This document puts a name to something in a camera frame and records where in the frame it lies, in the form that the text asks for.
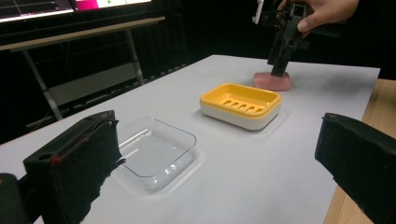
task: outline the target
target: clear glass container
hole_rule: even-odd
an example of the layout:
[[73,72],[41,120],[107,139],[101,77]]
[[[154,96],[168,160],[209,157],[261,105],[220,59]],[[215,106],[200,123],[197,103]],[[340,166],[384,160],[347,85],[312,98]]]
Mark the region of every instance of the clear glass container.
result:
[[162,189],[196,158],[193,134],[153,118],[118,131],[122,165],[148,190]]

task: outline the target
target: pink sponge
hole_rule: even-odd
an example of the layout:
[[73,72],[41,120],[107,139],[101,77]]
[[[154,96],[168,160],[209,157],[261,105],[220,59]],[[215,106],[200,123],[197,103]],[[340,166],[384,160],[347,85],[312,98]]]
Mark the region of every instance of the pink sponge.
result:
[[288,73],[283,77],[271,76],[271,73],[254,74],[254,87],[268,91],[288,91],[290,90],[291,80]]

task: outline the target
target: dark background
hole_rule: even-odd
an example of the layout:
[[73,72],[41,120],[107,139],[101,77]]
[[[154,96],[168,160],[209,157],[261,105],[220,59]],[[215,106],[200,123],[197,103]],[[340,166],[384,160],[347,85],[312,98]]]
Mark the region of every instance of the dark background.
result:
[[[142,71],[145,79],[150,81],[211,54],[266,59],[275,29],[252,22],[256,8],[255,0],[153,0],[134,7],[0,24],[0,45],[165,16],[166,20],[159,24],[133,30]],[[353,34],[346,32],[340,38],[309,35],[306,38],[310,43],[309,50],[297,50],[292,60],[386,67],[384,61],[395,58],[392,57],[394,45],[373,41],[366,32],[358,29]],[[126,49],[124,34],[113,33],[30,49],[29,52],[47,86],[52,87],[129,62],[131,56]],[[21,53],[0,51],[0,64],[0,143],[56,121]],[[395,78],[389,68],[382,69],[380,77]],[[76,104],[85,104],[88,100],[81,99]],[[65,105],[61,109],[65,111],[64,116],[69,116],[83,108]],[[47,118],[45,122],[37,122],[43,118]]]

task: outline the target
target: pink screen area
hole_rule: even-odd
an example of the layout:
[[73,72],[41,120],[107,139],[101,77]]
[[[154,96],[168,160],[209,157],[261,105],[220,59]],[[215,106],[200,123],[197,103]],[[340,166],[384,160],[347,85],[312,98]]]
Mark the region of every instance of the pink screen area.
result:
[[76,3],[79,11],[99,8],[96,0],[76,1]]

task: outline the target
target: human hand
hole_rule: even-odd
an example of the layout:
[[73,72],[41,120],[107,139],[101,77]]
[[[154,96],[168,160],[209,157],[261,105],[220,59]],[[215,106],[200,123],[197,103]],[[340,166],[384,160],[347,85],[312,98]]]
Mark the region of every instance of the human hand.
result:
[[[309,6],[312,14],[302,19],[298,30],[307,35],[312,29],[325,23],[346,21],[356,11],[359,0],[290,0],[293,3],[302,3]],[[278,10],[283,9],[287,0],[283,0]]]

